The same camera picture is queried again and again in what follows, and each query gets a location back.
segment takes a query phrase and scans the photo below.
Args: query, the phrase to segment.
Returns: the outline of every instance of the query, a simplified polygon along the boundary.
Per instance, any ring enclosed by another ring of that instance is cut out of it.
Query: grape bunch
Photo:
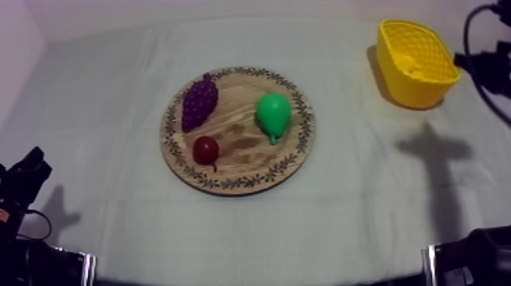
[[[188,133],[201,126],[218,103],[218,89],[210,74],[193,83],[182,102],[182,131]]]

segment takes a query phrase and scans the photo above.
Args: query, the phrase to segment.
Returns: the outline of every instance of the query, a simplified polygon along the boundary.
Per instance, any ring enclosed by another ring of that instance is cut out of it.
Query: plate
[[[316,135],[313,109],[297,86],[265,68],[229,67],[210,71],[218,104],[206,122],[189,133],[181,130],[183,97],[202,75],[185,85],[163,115],[160,144],[170,169],[185,183],[213,195],[252,195],[293,175],[309,154]],[[270,145],[256,124],[256,104],[265,94],[283,94],[292,115],[286,132]],[[220,146],[217,172],[194,162],[192,148],[200,136]]]

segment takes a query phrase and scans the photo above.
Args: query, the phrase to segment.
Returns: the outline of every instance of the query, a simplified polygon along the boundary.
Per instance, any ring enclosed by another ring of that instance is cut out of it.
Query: toy pear
[[[266,94],[257,103],[255,112],[263,130],[270,136],[270,142],[275,145],[281,137],[291,118],[291,105],[282,94]]]

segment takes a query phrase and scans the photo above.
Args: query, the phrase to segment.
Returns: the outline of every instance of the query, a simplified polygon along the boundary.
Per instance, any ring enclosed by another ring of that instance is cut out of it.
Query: white tablecloth
[[[511,132],[466,75],[433,110],[383,99],[368,60],[376,28],[244,17],[52,44],[0,136],[0,162],[46,152],[54,171],[33,207],[53,221],[49,242],[98,255],[103,278],[291,286],[419,272],[420,248],[509,223]],[[459,50],[458,34],[440,34]],[[226,199],[170,172],[158,129],[185,83],[233,65],[298,85],[317,134],[288,181]],[[24,230],[44,225],[27,218]]]

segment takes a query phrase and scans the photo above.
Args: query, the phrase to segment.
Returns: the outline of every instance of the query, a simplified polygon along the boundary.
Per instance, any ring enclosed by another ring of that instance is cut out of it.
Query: white wall
[[[0,1],[0,130],[45,48],[24,0]]]
[[[165,21],[299,14],[379,21],[398,17],[461,33],[468,11],[497,0],[28,0],[50,40]]]

